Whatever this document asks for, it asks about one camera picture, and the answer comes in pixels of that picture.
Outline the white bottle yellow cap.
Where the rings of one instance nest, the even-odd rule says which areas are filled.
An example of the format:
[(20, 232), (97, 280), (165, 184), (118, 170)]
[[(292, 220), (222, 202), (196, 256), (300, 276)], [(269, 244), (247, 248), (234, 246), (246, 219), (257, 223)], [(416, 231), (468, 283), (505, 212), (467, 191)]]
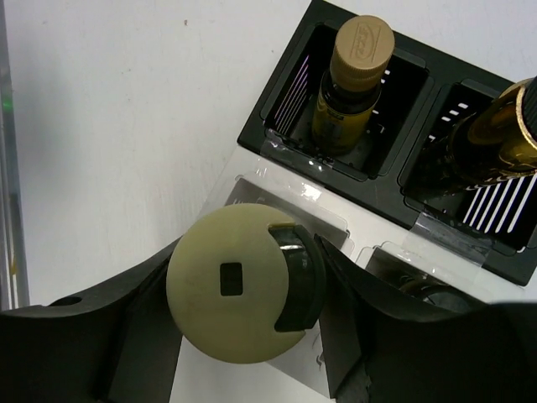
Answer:
[(222, 207), (199, 219), (171, 254), (166, 297), (183, 336), (232, 364), (274, 359), (317, 322), (326, 268), (312, 234), (262, 204)]

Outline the yellow bottle gold cap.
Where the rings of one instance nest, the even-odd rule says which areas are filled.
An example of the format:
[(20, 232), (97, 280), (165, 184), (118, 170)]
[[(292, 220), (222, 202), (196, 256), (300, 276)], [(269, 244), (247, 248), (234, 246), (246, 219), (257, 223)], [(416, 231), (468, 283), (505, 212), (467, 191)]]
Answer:
[(322, 153), (335, 157), (356, 147), (380, 98), (394, 48), (394, 32), (379, 17), (356, 16), (339, 28), (311, 123)]

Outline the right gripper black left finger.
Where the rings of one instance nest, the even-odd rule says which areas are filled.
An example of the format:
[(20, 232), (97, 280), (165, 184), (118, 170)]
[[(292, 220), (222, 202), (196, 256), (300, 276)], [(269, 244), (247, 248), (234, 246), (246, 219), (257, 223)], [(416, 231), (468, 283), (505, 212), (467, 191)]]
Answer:
[(167, 402), (182, 334), (165, 295), (170, 244), (48, 306), (1, 314), (3, 402)]

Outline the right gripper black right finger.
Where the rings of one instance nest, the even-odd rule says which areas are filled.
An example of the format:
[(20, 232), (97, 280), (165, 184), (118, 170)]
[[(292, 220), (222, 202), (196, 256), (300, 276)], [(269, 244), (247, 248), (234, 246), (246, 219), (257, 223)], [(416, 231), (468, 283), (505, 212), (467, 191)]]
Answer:
[(338, 402), (533, 402), (536, 305), (455, 313), (409, 296), (322, 236), (328, 286), (320, 327)]

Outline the amber bottle orange cap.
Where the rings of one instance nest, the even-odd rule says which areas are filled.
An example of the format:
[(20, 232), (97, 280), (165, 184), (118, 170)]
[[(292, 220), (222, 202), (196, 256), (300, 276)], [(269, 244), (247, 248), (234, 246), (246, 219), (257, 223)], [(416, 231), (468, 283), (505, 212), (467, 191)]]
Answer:
[(517, 82), (424, 147), (408, 186), (432, 196), (536, 174), (536, 79)]

